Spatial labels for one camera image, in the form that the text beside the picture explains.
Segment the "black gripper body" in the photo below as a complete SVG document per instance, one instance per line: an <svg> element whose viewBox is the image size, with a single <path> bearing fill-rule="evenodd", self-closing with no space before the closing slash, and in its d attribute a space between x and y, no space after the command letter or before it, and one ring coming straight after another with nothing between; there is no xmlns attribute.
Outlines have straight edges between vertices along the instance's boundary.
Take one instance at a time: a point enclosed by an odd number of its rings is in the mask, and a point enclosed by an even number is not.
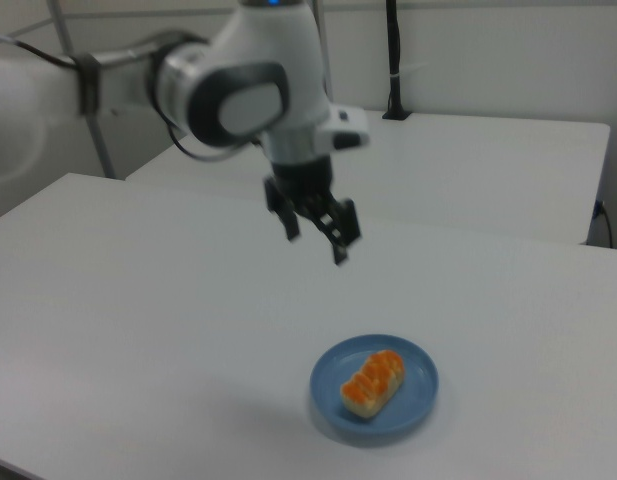
<svg viewBox="0 0 617 480"><path fill-rule="evenodd" d="M272 175L264 180L266 206L277 212L284 204L307 218L322 218L335 203L330 191L333 168L330 156L322 156L303 164L272 164Z"/></svg>

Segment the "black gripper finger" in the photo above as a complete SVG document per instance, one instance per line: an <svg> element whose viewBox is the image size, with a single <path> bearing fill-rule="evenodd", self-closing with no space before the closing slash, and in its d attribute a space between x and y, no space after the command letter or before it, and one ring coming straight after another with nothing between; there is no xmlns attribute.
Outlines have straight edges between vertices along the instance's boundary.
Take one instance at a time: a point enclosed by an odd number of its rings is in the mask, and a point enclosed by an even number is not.
<svg viewBox="0 0 617 480"><path fill-rule="evenodd" d="M300 235L297 215L292 203L277 188L273 178L264 180L264 192L267 209L275 213L284 227L288 241L294 241Z"/></svg>
<svg viewBox="0 0 617 480"><path fill-rule="evenodd" d="M308 207L308 219L327 238L337 266L348 259L348 249L361 238L356 205L352 199L317 197Z"/></svg>

